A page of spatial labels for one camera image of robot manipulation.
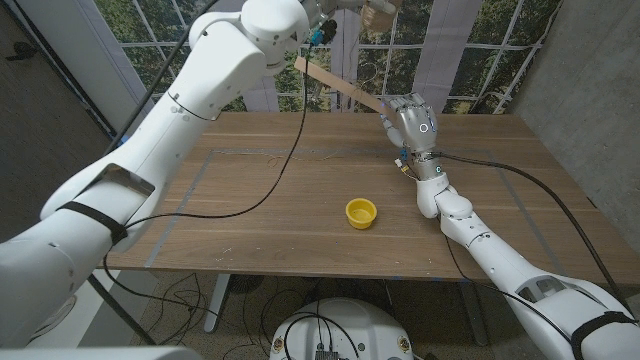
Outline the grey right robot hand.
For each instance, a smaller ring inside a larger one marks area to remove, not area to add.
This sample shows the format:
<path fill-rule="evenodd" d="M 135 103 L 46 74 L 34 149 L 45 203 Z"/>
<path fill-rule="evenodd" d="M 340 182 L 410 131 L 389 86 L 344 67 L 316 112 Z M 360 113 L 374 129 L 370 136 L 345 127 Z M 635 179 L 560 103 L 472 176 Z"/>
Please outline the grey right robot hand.
<path fill-rule="evenodd" d="M 410 153 L 429 152 L 436 145 L 437 118 L 418 93 L 390 100 L 390 115 L 382 115 L 382 125 L 393 145 Z"/>

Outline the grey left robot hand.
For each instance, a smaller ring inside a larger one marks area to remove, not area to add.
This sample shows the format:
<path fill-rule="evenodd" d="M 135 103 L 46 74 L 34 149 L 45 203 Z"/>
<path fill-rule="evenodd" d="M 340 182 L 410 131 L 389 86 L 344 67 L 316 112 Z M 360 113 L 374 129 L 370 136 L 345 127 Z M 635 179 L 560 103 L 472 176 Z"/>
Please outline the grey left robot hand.
<path fill-rule="evenodd" d="M 337 10 L 354 10 L 369 6 L 383 14 L 394 15 L 399 8 L 388 0 L 300 0 L 299 3 L 303 6 L 311 25 L 330 19 Z"/>

